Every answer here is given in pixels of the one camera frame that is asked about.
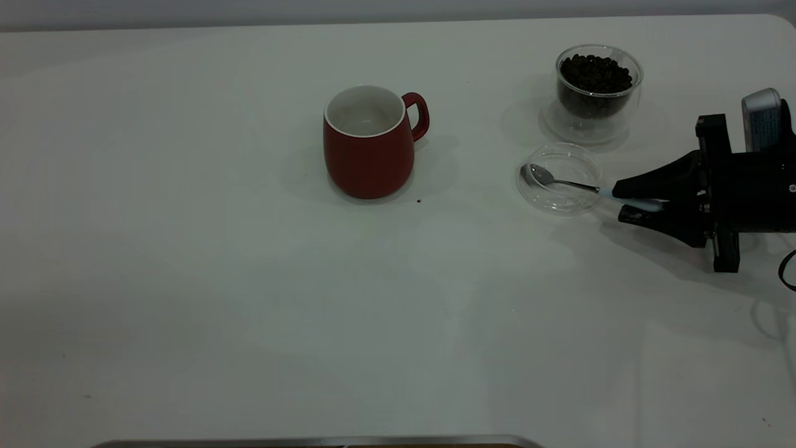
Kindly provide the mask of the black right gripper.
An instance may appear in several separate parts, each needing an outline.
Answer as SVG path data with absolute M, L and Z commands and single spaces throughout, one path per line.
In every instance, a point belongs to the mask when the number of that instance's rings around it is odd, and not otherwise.
M 780 100 L 779 107 L 744 117 L 750 122 L 748 134 L 768 131 L 774 143 L 763 147 L 753 138 L 751 151 L 733 152 L 724 114 L 700 116 L 700 151 L 613 187 L 619 198 L 657 200 L 690 200 L 706 191 L 717 273 L 738 272 L 740 233 L 794 232 L 794 131 L 788 102 Z M 662 202 L 659 212 L 622 206 L 619 222 L 663 233 L 692 248 L 707 245 L 704 213 L 673 202 Z

